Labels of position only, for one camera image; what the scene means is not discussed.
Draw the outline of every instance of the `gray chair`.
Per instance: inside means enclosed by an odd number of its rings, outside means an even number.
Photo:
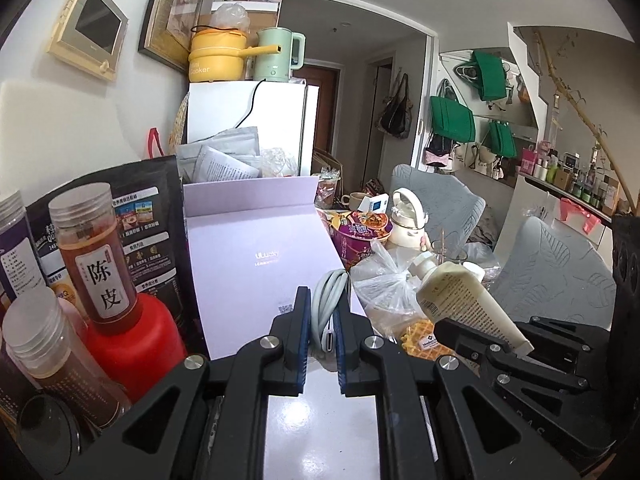
[[[393,206],[391,197],[399,187],[413,191],[422,202],[429,215],[425,225],[429,239],[432,242],[440,240],[444,229],[445,247],[453,252],[466,243],[484,211],[484,199],[471,193],[455,176],[426,173],[399,164],[391,174],[389,214]]]
[[[616,284],[587,238],[529,217],[489,292],[514,321],[541,316],[609,329]]]

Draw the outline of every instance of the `silver bolt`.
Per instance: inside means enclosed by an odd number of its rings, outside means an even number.
[[[198,354],[190,355],[184,360],[184,367],[187,370],[197,370],[204,364],[204,357]]]
[[[455,370],[460,363],[453,355],[445,355],[440,358],[440,367],[445,370]]]
[[[280,344],[280,340],[274,335],[266,335],[260,339],[260,346],[265,350],[276,348]]]
[[[364,340],[364,346],[373,350],[375,350],[376,348],[380,348],[384,343],[385,340],[382,339],[379,335],[370,335]]]

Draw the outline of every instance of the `bamboo stalk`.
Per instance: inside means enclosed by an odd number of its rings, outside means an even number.
[[[625,196],[626,196],[626,199],[629,202],[629,206],[631,208],[631,212],[633,213],[633,215],[636,215],[636,212],[638,211],[638,207],[636,205],[636,201],[631,196],[631,192],[629,191],[628,185],[626,184],[626,181],[625,181],[624,177],[622,176],[622,173],[620,172],[620,168],[618,168],[618,165],[616,164],[616,161],[614,160],[611,152],[609,151],[609,147],[607,146],[607,143],[604,140],[604,136],[598,131],[598,129],[595,126],[595,124],[593,124],[590,121],[590,119],[587,117],[587,114],[585,113],[585,111],[580,106],[580,103],[578,103],[574,99],[574,97],[571,95],[571,92],[569,91],[567,86],[564,84],[564,82],[556,74],[556,67],[554,66],[553,60],[551,59],[551,56],[549,55],[549,51],[546,49],[545,40],[542,38],[542,33],[540,32],[540,30],[536,28],[534,30],[534,33],[535,33],[536,37],[538,38],[538,43],[542,47],[542,51],[545,54],[546,65],[549,68],[549,77],[551,78],[551,80],[556,85],[556,88],[558,89],[558,91],[566,98],[567,101],[569,101],[571,106],[574,107],[576,113],[581,118],[582,122],[587,126],[588,129],[590,129],[591,133],[593,134],[593,136],[596,138],[596,140],[598,141],[598,143],[600,144],[600,146],[604,150],[605,154],[607,155],[607,158],[609,159],[609,163],[611,164],[611,169],[614,171],[614,173],[616,174],[616,176],[618,178],[619,183],[622,185],[622,190],[625,192]]]

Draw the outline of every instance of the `open box lid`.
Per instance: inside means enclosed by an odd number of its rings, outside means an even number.
[[[318,178],[255,178],[184,186],[200,320],[211,359],[235,354],[343,268],[314,206]],[[352,291],[351,310],[364,314]]]

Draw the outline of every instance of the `white refrigerator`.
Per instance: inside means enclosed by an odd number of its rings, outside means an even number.
[[[284,150],[285,176],[311,172],[319,88],[270,81],[191,83],[187,142],[223,130],[256,126],[260,152]]]

